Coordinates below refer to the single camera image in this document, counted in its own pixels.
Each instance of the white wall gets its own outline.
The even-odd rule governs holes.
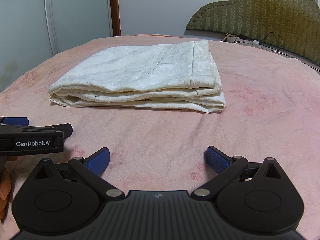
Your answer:
[[[190,18],[202,6],[222,0],[119,0],[122,35],[142,33],[221,40],[220,33],[186,31]]]

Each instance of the tufted headboard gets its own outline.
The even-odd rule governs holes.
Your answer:
[[[242,34],[320,65],[320,9],[314,0],[229,0],[209,3],[187,30]]]

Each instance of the finger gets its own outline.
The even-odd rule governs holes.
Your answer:
[[[5,216],[5,210],[0,211],[0,220],[4,218],[4,216]]]
[[[7,161],[9,162],[14,162],[18,159],[19,157],[18,156],[8,156],[7,157]]]
[[[6,168],[3,168],[0,176],[0,199],[5,200],[11,191],[11,180]]]
[[[0,210],[1,210],[1,211],[5,209],[5,206],[6,206],[7,203],[8,203],[8,199],[9,199],[9,197],[7,197],[6,200],[0,199]]]

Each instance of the bed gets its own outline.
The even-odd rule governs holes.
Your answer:
[[[71,123],[65,151],[20,157],[7,163],[12,198],[37,162],[55,163],[89,156],[108,147],[111,161],[102,177],[125,193],[137,190],[191,192],[215,176],[204,152],[213,145],[251,162],[275,157],[304,204],[297,231],[320,239],[320,75],[295,58],[257,48],[209,41],[227,107],[222,113],[117,107],[58,106],[48,87],[94,53],[121,45],[153,45],[198,39],[134,35],[92,40],[59,53],[30,70],[0,93],[2,116],[27,116],[32,126]],[[11,207],[0,225],[0,240],[18,232]]]

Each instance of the white damask fabric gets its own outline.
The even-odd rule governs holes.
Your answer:
[[[87,58],[49,87],[61,106],[221,112],[226,107],[208,41],[119,46]]]

